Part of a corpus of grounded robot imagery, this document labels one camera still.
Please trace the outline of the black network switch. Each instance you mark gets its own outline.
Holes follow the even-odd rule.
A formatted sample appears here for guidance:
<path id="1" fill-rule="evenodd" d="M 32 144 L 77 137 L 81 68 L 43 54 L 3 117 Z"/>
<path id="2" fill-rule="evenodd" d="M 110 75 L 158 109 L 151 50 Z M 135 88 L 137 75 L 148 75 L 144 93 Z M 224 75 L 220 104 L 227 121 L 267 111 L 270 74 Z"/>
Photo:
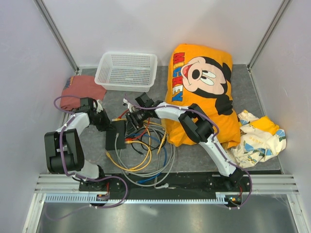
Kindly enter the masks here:
<path id="1" fill-rule="evenodd" d="M 124 120 L 111 122 L 110 129 L 106 131 L 105 149 L 107 151 L 125 149 L 125 133 L 126 122 Z"/>

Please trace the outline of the white plastic basket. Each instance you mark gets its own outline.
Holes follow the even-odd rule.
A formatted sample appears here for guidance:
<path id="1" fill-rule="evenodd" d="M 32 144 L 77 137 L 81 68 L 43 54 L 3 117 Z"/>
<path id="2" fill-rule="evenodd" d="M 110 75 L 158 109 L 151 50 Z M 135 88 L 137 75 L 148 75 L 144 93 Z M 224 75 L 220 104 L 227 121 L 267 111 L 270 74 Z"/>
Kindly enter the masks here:
<path id="1" fill-rule="evenodd" d="M 106 52 L 94 82 L 106 90 L 148 92 L 154 85 L 157 56 L 150 53 Z"/>

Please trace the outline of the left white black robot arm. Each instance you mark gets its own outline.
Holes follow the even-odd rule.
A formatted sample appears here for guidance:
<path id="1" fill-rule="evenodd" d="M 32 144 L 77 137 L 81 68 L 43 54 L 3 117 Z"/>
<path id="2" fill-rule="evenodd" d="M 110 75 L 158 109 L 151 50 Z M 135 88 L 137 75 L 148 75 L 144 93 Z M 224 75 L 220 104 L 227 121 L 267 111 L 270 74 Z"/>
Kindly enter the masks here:
<path id="1" fill-rule="evenodd" d="M 80 105 L 72 110 L 65 110 L 56 104 L 63 98 L 76 98 Z M 89 184 L 96 191 L 105 189 L 107 180 L 103 169 L 96 164 L 87 161 L 80 142 L 80 135 L 85 128 L 93 125 L 100 132 L 113 129 L 113 125 L 101 100 L 90 97 L 64 95 L 54 100 L 54 106 L 69 114 L 69 119 L 62 127 L 44 135 L 47 169 L 51 174 L 64 174 L 68 177 L 76 177 Z"/>

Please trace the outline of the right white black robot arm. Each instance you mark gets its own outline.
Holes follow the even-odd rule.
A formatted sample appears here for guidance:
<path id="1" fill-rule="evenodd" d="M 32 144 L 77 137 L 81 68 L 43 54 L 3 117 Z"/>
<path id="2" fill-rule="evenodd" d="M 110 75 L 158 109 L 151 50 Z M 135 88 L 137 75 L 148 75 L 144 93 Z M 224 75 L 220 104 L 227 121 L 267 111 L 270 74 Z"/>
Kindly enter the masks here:
<path id="1" fill-rule="evenodd" d="M 127 119 L 135 128 L 140 128 L 148 118 L 168 119 L 179 122 L 187 137 L 199 144 L 212 158 L 222 177 L 223 187 L 234 191 L 240 186 L 243 171 L 229 158 L 219 142 L 218 126 L 197 105 L 178 106 L 163 101 L 153 101 L 146 93 L 136 98 L 137 104 L 132 103 L 127 96 L 123 104 L 127 105 L 130 113 Z"/>

